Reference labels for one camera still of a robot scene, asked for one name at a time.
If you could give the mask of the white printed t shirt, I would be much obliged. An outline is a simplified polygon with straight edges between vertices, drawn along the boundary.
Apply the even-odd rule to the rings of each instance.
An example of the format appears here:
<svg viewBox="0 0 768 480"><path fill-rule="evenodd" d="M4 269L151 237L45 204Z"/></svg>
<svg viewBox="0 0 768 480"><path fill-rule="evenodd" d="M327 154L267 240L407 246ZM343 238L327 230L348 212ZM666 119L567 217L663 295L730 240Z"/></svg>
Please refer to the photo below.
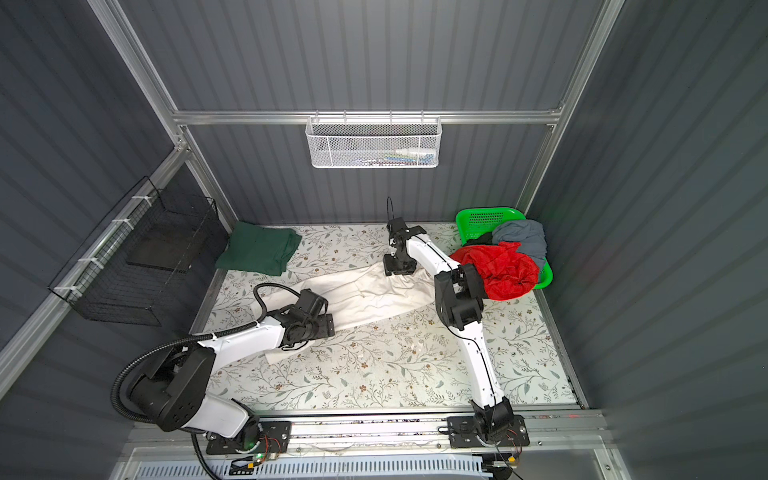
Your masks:
<svg viewBox="0 0 768 480"><path fill-rule="evenodd" d="M434 277L425 269L387 276L381 264L310 278L292 289L310 289L325 298L338 332L404 315L435 300Z"/></svg>

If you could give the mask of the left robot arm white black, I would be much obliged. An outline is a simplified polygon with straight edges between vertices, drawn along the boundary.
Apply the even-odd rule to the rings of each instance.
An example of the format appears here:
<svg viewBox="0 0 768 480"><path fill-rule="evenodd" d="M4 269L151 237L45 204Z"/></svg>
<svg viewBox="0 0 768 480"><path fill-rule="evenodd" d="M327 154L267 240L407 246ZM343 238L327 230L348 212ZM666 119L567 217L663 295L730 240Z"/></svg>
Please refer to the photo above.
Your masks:
<svg viewBox="0 0 768 480"><path fill-rule="evenodd" d="M258 416L233 399L210 393L212 375L258 353L334 335L332 314L283 308L241 327L179 339L129 363L113 384L114 406L122 415L165 432L242 437Z"/></svg>

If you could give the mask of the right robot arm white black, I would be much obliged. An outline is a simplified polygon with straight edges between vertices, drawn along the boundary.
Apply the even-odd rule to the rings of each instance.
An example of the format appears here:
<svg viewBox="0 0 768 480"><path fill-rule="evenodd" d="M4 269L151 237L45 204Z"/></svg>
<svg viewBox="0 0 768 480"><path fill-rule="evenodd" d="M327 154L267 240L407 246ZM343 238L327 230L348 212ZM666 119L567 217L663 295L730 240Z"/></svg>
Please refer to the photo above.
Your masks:
<svg viewBox="0 0 768 480"><path fill-rule="evenodd" d="M460 342L472 377L477 435L487 443L499 441L513 427L515 413L498 382L484 338L482 279L474 266L462 265L443 252L422 227L409 227L395 218L387 223L387 231L390 252L383 259L385 274L412 275L421 267L432 276L437 315Z"/></svg>

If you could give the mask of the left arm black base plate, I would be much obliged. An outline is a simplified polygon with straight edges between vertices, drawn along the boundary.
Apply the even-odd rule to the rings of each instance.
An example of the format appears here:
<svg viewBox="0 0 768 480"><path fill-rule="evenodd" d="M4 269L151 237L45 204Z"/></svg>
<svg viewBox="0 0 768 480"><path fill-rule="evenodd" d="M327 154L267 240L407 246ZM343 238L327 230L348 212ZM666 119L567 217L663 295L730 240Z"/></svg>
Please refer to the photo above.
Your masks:
<svg viewBox="0 0 768 480"><path fill-rule="evenodd" d="M207 455L282 454L287 451L292 432L289 421L255 421L245 424L232 438L208 436Z"/></svg>

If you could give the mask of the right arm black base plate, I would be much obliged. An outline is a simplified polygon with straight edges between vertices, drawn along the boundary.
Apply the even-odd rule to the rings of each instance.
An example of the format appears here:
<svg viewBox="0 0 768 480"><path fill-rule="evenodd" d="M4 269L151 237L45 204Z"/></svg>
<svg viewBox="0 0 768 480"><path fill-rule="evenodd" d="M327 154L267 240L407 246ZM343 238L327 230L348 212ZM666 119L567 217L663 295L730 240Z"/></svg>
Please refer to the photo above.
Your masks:
<svg viewBox="0 0 768 480"><path fill-rule="evenodd" d="M480 447L500 447L520 449L530 445L530 438L525 419L515 415L511 424L506 424L494 433L483 434L476 425L473 416L452 416L447 423L438 428L438 432L447 435L453 449Z"/></svg>

